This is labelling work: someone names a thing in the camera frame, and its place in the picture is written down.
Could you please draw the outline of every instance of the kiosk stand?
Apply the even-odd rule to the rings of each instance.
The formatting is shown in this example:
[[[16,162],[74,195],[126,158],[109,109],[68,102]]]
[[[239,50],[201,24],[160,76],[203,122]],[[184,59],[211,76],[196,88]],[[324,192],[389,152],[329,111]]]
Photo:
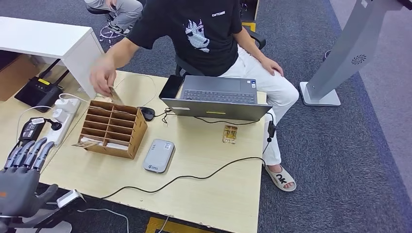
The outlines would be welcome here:
[[[372,60],[386,12],[403,6],[412,10],[410,0],[357,0],[327,59],[309,82],[299,84],[304,104],[340,106],[335,88]]]

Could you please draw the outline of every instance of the sandal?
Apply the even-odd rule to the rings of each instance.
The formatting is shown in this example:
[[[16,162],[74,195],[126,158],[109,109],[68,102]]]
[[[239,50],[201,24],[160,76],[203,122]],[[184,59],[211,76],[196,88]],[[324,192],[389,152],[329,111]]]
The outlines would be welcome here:
[[[275,185],[281,190],[285,192],[292,192],[296,189],[295,180],[283,167],[282,167],[282,171],[279,173],[270,171],[268,166],[266,166],[265,169],[269,173],[270,177],[272,178],[273,183],[275,183]],[[292,182],[293,182],[292,187],[289,187],[289,188],[283,187],[285,184],[292,183]]]

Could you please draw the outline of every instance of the computer mouse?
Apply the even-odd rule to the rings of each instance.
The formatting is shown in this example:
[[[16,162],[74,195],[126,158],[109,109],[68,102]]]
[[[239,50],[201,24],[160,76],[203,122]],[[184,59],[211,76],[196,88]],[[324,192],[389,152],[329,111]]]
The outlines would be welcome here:
[[[151,108],[140,107],[146,121],[151,121],[155,117],[155,111]]]

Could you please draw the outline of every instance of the person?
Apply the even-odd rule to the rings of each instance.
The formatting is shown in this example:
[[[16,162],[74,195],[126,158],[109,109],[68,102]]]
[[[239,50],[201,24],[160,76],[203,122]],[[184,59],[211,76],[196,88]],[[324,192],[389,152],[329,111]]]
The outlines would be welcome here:
[[[169,36],[177,55],[206,76],[256,79],[258,91],[267,93],[269,111],[277,124],[297,101],[296,88],[283,77],[279,64],[266,57],[255,45],[240,19],[239,0],[150,0],[142,18],[126,38],[115,44],[92,68],[90,82],[96,92],[110,96],[109,86],[116,68],[129,63],[140,48],[152,49],[154,41]],[[265,115],[267,129],[272,117]],[[280,165],[276,136],[263,148],[266,170],[284,191],[296,183]]]
[[[85,0],[85,2],[91,8],[116,13],[114,20],[107,23],[107,27],[122,35],[130,32],[143,11],[143,5],[137,0]]]

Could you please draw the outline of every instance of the cardboard compartment box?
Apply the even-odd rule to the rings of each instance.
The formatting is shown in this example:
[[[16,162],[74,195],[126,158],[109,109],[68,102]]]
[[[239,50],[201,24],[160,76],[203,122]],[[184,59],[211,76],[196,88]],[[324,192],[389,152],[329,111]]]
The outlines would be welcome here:
[[[85,149],[134,159],[146,129],[139,108],[92,100],[78,142],[83,137],[98,140],[100,145]]]
[[[0,100],[8,100],[38,73],[26,54],[0,50]]]

